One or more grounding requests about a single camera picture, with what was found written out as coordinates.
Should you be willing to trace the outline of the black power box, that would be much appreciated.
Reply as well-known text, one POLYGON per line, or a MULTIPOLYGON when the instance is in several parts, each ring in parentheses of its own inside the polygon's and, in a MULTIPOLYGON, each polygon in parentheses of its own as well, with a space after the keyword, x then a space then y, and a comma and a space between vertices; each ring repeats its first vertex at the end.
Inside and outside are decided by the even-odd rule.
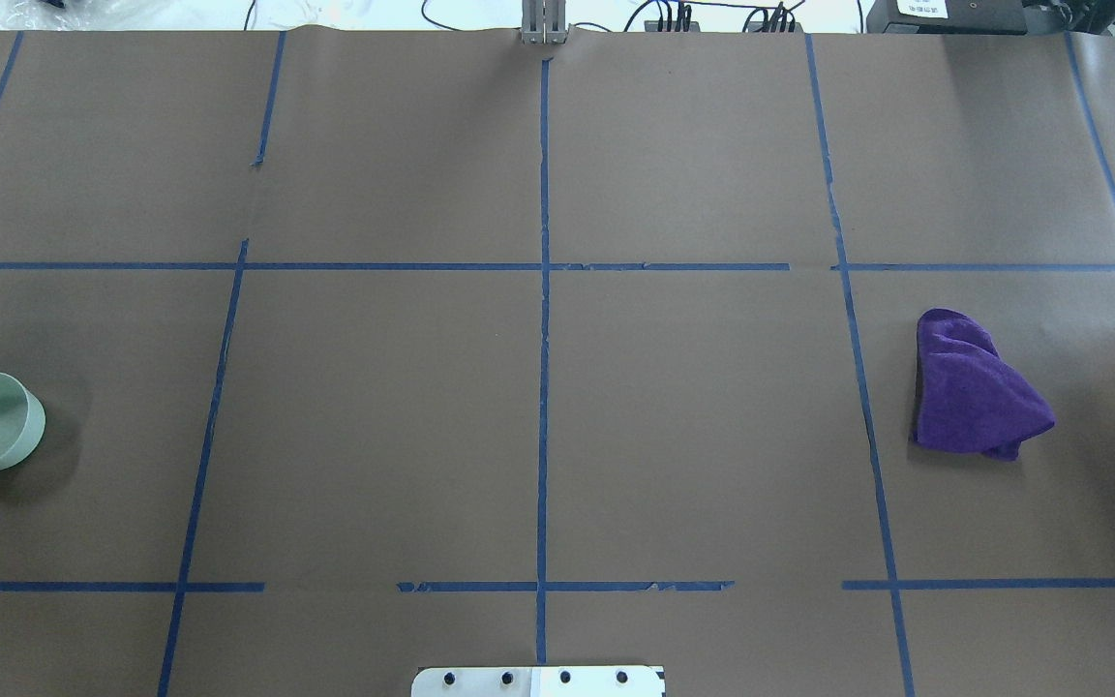
POLYGON ((1059 33, 1079 18, 1082 1, 876 1, 864 18, 867 33, 1059 33))

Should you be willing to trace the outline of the purple cloth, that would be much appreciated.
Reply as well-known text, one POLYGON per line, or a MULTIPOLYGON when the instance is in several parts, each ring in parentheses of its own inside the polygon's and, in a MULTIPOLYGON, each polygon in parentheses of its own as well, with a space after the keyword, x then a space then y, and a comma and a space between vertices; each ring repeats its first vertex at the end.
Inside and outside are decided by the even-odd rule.
POLYGON ((911 430, 917 446, 1016 462, 1026 441, 1054 427, 1049 403, 1004 360, 982 325, 948 308, 920 314, 911 430))

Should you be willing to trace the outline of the aluminium frame post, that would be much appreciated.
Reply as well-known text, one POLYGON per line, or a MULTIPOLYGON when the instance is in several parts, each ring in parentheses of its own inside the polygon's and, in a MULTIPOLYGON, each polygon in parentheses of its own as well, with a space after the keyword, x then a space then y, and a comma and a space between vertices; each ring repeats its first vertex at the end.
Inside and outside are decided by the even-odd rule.
POLYGON ((569 39, 565 0, 523 0, 518 36, 524 45, 561 45, 569 39))

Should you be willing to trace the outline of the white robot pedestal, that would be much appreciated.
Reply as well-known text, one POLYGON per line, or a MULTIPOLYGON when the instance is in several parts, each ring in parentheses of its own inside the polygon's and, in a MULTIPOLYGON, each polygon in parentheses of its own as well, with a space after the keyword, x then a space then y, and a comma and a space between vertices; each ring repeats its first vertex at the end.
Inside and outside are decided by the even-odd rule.
POLYGON ((430 667, 411 696, 665 696, 662 667, 568 665, 430 667))

